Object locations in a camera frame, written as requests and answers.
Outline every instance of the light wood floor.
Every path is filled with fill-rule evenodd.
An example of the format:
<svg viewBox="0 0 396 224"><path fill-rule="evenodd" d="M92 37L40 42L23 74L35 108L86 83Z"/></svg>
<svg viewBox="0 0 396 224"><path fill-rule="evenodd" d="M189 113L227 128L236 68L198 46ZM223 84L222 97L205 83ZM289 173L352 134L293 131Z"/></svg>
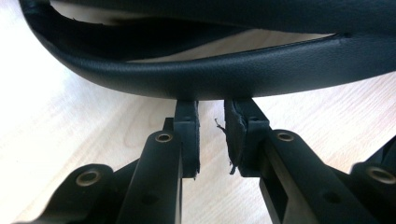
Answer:
<svg viewBox="0 0 396 224"><path fill-rule="evenodd" d="M307 38L244 36L253 47ZM177 57L243 43L229 39ZM13 0L0 3L0 62L0 223L37 217L81 165L117 170L135 160L147 136L174 113L176 101L108 90L67 70L39 44ZM347 172L396 134L395 86L396 75L387 74L255 101L274 129L298 133L325 162ZM229 175L225 137L214 121L224 124L222 102L201 102L199 111L202 169L195 181L183 181L183 223L271 223L259 180Z"/></svg>

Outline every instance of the wood grain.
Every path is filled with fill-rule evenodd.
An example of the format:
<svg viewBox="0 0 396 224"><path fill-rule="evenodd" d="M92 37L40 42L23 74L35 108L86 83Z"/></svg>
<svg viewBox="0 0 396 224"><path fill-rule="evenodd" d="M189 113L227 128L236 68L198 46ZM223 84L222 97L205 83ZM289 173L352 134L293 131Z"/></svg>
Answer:
<svg viewBox="0 0 396 224"><path fill-rule="evenodd" d="M0 34L0 223L37 217L81 165L117 170L135 160L147 136L174 113L175 101L112 91L70 72L38 43L16 1L0 3ZM312 37L251 32L161 60ZM325 162L347 172L396 134L395 86L395 74L387 74L255 101L274 129L298 133ZM199 111L202 169L195 181L183 181L183 223L271 223L259 180L228 175L225 136L214 121L223 121L222 102L201 102Z"/></svg>

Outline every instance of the wooden table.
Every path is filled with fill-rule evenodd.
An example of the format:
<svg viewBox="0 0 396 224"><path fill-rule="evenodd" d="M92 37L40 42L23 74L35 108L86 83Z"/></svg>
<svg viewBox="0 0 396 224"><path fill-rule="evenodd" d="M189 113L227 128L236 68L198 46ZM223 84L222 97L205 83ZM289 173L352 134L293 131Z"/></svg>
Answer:
<svg viewBox="0 0 396 224"><path fill-rule="evenodd" d="M39 44L16 1L0 3L0 34L0 223L37 217L79 166L104 163L117 170L135 160L147 136L173 116L174 100L108 90L70 72ZM239 37L176 58L313 36L249 32ZM326 163L347 172L396 134L395 86L395 74L387 74L255 101L274 129L298 133ZM259 180L229 175L225 136L214 121L224 124L222 101L201 102L199 112L202 168L195 181L183 180L183 223L270 223Z"/></svg>

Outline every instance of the black leather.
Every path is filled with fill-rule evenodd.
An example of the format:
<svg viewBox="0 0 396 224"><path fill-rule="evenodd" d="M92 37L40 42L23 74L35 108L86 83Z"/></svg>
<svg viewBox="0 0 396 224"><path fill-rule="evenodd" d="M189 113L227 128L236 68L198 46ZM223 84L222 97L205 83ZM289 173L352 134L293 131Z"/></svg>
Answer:
<svg viewBox="0 0 396 224"><path fill-rule="evenodd" d="M395 1L82 2L173 18L107 27L69 20L47 1L21 0L32 30L59 61L118 91L184 100L247 98L324 88L396 69ZM126 62L190 49L247 27L339 35L188 62Z"/></svg>

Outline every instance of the black leather strap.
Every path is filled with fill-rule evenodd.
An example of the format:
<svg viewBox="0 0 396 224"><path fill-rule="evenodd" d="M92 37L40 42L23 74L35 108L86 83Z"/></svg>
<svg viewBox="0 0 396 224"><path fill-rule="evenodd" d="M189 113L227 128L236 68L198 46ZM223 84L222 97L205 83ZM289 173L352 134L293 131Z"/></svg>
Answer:
<svg viewBox="0 0 396 224"><path fill-rule="evenodd" d="M92 82L133 94L185 100L246 98L329 87L396 69L396 20L390 17L396 11L393 1L373 1L377 4L373 5L357 0L348 4L102 0L98 4L109 2L113 7L196 21L151 19L107 27L69 20L47 1L21 0L21 5L38 39L63 64ZM125 62L190 49L246 27L342 33L188 62Z"/></svg>

